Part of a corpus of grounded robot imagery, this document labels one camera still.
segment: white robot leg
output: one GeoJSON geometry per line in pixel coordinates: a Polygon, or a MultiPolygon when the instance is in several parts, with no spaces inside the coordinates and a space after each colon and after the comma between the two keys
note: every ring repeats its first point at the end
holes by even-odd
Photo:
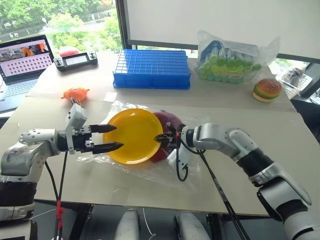
{"type": "Polygon", "coordinates": [[[180,240],[211,240],[201,222],[191,212],[174,217],[174,228],[180,240]]]}
{"type": "Polygon", "coordinates": [[[135,209],[126,211],[114,235],[114,240],[139,240],[139,215],[135,209]]]}

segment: white robotic arm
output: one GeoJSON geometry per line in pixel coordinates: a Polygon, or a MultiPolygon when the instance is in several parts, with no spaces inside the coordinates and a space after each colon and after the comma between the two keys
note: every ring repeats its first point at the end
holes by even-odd
{"type": "MultiPolygon", "coordinates": [[[[259,188],[257,197],[268,214],[283,222],[288,239],[320,239],[319,219],[308,211],[312,202],[306,190],[278,163],[265,155],[246,132],[239,128],[206,123],[195,128],[185,126],[179,135],[190,149],[217,150],[233,159],[248,175],[251,183],[259,188]]],[[[159,142],[172,144],[174,137],[168,139],[156,137],[159,142]]],[[[186,167],[192,154],[184,144],[179,147],[180,170],[186,167]]],[[[176,150],[167,159],[176,168],[176,150]]]]}
{"type": "Polygon", "coordinates": [[[74,104],[66,116],[65,130],[31,129],[2,156],[0,174],[0,240],[36,239],[36,224],[28,219],[34,212],[34,196],[48,157],[60,152],[106,153],[120,148],[120,142],[94,145],[92,133],[106,133],[116,127],[109,124],[83,126],[87,112],[74,104]]]}

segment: laptop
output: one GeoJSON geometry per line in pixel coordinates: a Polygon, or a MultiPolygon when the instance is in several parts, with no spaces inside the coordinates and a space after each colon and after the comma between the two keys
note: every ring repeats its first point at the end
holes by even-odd
{"type": "Polygon", "coordinates": [[[36,84],[41,73],[53,63],[45,35],[0,44],[0,113],[16,109],[36,84]]]}

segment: floor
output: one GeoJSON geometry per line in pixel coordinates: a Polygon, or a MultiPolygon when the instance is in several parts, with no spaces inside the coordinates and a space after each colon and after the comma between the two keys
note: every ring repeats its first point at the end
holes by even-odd
{"type": "MultiPolygon", "coordinates": [[[[54,208],[52,205],[37,202],[34,216],[54,208]]],[[[80,240],[112,240],[118,222],[128,208],[129,207],[122,206],[95,205],[91,218],[83,228],[80,240]]],[[[150,234],[144,222],[142,208],[137,208],[137,211],[140,215],[140,239],[148,240],[150,234]]],[[[176,240],[173,219],[177,213],[178,211],[175,210],[145,208],[146,219],[150,230],[153,234],[156,234],[152,240],[176,240]]],[[[55,214],[55,211],[50,211],[33,219],[38,224],[39,240],[51,240],[53,238],[55,214]]],[[[206,214],[200,212],[194,214],[205,227],[208,234],[211,235],[210,228],[206,223],[206,214]]],[[[64,240],[68,239],[75,218],[76,212],[66,209],[63,214],[62,237],[64,240]]],[[[241,222],[252,240],[286,239],[282,223],[276,222],[273,219],[250,219],[242,220],[241,222]]],[[[240,239],[232,222],[224,222],[221,229],[224,240],[240,239]]]]}

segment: black cable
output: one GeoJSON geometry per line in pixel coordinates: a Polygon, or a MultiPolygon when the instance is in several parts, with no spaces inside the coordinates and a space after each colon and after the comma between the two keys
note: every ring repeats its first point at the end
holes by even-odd
{"type": "Polygon", "coordinates": [[[200,154],[204,154],[204,153],[206,152],[206,150],[199,151],[200,153],[197,152],[197,151],[193,151],[190,147],[188,147],[187,144],[184,143],[184,141],[180,140],[180,142],[182,143],[182,145],[183,145],[189,152],[191,152],[191,153],[193,153],[193,154],[200,155],[200,154]]]}
{"type": "Polygon", "coordinates": [[[65,154],[64,154],[64,160],[63,160],[62,175],[61,175],[60,189],[59,189],[59,200],[61,200],[62,188],[64,186],[65,171],[66,171],[66,164],[67,164],[67,156],[68,156],[68,152],[66,151],[65,154]]]}
{"type": "MultiPolygon", "coordinates": [[[[68,152],[66,151],[64,154],[62,175],[61,175],[61,181],[60,181],[60,189],[59,189],[59,195],[58,195],[57,201],[61,200],[62,188],[64,186],[64,179],[65,179],[65,172],[66,172],[67,156],[68,156],[68,152]]],[[[56,240],[57,236],[58,236],[58,226],[59,226],[59,219],[56,219],[55,220],[55,227],[54,227],[54,235],[53,235],[54,240],[56,240]]],[[[62,237],[62,227],[59,229],[59,238],[58,239],[61,240],[61,237],[62,237]]]]}
{"type": "Polygon", "coordinates": [[[54,190],[54,195],[55,195],[55,199],[58,200],[58,191],[57,191],[57,186],[56,186],[56,182],[55,182],[55,178],[54,175],[52,174],[52,171],[49,167],[49,164],[47,163],[47,161],[45,161],[45,167],[50,175],[51,178],[51,182],[52,182],[52,186],[53,186],[53,190],[54,190]]]}
{"type": "Polygon", "coordinates": [[[202,161],[204,162],[205,166],[208,168],[210,176],[211,176],[211,178],[212,178],[212,180],[213,180],[213,182],[214,182],[214,184],[215,184],[215,186],[216,186],[216,188],[217,188],[217,190],[218,190],[218,192],[219,192],[219,194],[220,194],[220,196],[222,198],[222,201],[223,201],[223,203],[224,203],[224,205],[225,205],[225,207],[226,207],[226,209],[227,209],[227,211],[228,211],[228,213],[229,213],[229,215],[231,217],[231,220],[232,220],[232,222],[233,222],[233,224],[234,224],[234,226],[235,226],[240,238],[242,240],[250,240],[246,230],[242,226],[242,224],[239,221],[234,209],[232,208],[232,206],[231,206],[231,204],[230,204],[225,192],[223,191],[222,187],[220,186],[220,184],[218,182],[218,179],[216,178],[214,172],[211,170],[211,168],[210,168],[210,166],[209,166],[209,164],[208,164],[208,162],[206,160],[205,155],[203,153],[200,153],[199,156],[202,159],[202,161]]]}
{"type": "Polygon", "coordinates": [[[181,182],[184,182],[187,177],[188,177],[188,166],[185,165],[183,169],[185,169],[185,175],[184,175],[184,178],[181,178],[180,176],[180,172],[179,172],[179,146],[180,146],[180,141],[179,141],[179,137],[176,138],[176,156],[175,156],[175,167],[176,167],[176,175],[178,177],[178,179],[181,181],[181,182]]]}

